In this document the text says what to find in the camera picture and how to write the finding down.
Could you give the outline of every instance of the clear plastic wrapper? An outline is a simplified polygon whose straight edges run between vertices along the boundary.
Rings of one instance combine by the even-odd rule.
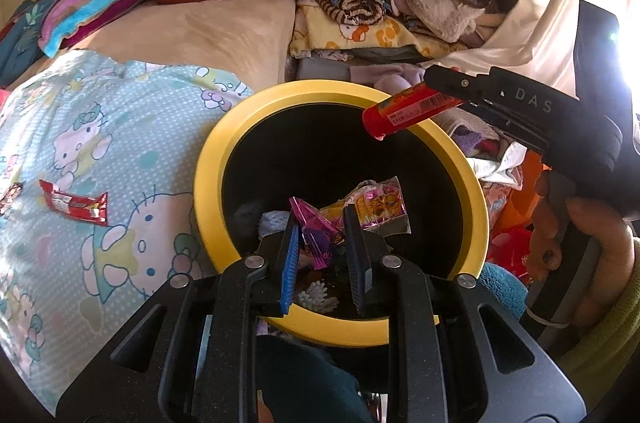
[[[344,231],[342,210],[355,204],[363,229],[386,237],[395,233],[411,233],[402,190],[397,177],[382,183],[363,181],[344,199],[319,210],[319,214],[340,233]]]

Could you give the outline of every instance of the screw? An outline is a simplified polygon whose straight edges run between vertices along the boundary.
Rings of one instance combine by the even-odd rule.
[[[382,258],[382,265],[386,268],[399,268],[402,265],[402,259],[400,257],[396,257],[395,255],[385,255]]]
[[[171,277],[169,281],[172,288],[180,289],[184,288],[189,283],[189,276],[184,273],[178,273],[178,275],[174,275]]]
[[[458,285],[464,289],[473,289],[476,287],[476,277],[469,273],[461,273],[456,277]]]
[[[244,265],[249,269],[258,269],[264,266],[264,259],[260,255],[250,255],[244,259]]]

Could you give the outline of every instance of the yellow hello kitty blanket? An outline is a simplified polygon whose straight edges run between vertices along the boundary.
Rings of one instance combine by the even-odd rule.
[[[70,51],[0,112],[0,346],[52,413],[169,277],[212,271],[193,213],[210,130],[251,90],[225,70]],[[38,180],[108,192],[107,226],[49,210]]]
[[[437,38],[415,35],[392,17],[375,26],[347,26],[331,20],[315,0],[299,0],[289,52],[307,58],[316,49],[399,48],[414,45],[425,58],[439,58],[466,49]]]

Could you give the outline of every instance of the purple foil wrapper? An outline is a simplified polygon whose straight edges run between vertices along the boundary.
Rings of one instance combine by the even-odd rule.
[[[308,202],[297,197],[289,199],[291,211],[302,227],[302,239],[314,257],[314,270],[324,269],[331,263],[334,243],[340,232]]]

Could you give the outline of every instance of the striped fabric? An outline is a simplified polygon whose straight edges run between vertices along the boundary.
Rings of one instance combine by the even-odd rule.
[[[382,0],[316,0],[322,11],[338,24],[373,26],[385,17]]]

